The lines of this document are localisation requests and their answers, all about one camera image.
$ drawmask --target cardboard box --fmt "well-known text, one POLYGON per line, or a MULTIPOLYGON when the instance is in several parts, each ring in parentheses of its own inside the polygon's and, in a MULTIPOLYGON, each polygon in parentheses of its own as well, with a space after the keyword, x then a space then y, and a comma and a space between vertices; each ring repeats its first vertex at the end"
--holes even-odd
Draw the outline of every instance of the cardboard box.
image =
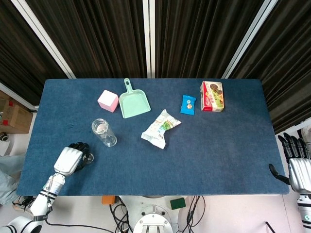
POLYGON ((33 114, 29 110, 0 91, 0 132, 29 133, 33 114))
POLYGON ((221 112, 224 107, 222 83, 203 81, 201 85, 201 110, 221 112))

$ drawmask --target biscuit box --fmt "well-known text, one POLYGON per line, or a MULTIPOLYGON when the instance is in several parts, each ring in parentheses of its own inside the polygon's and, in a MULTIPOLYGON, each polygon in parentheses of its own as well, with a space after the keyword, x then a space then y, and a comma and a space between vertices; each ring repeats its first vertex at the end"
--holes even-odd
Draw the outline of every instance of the biscuit box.
POLYGON ((203 81, 201 85, 201 110, 221 112, 224 107, 222 83, 203 81))

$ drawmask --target black curtain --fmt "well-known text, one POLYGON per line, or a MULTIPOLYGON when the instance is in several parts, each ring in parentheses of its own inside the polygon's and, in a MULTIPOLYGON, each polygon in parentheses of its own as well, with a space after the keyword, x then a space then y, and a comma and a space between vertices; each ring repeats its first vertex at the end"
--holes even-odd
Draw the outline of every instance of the black curtain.
POLYGON ((46 79, 66 78, 10 0, 0 7, 0 82, 38 105, 46 79))
POLYGON ((280 0, 231 77, 262 81, 276 133, 311 117, 311 1, 280 0))
POLYGON ((263 0, 156 0, 156 78, 221 78, 263 0))
POLYGON ((142 0, 27 0, 77 78, 146 78, 142 0))

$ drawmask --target pink cube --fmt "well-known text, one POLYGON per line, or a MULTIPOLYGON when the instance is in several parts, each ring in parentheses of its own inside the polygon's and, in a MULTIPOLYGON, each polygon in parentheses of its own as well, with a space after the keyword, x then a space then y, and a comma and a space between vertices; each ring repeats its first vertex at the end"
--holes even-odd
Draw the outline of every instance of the pink cube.
POLYGON ((115 93, 105 90, 97 102, 102 108, 113 113, 118 105, 119 97, 115 93))

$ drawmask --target small blue package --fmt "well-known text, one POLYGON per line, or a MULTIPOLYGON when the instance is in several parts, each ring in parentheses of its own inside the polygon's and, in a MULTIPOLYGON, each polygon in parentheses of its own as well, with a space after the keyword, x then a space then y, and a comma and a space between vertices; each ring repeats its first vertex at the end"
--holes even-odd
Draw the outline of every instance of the small blue package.
POLYGON ((194 115, 194 103, 196 97, 183 95, 183 102, 181 104, 180 113, 194 115))

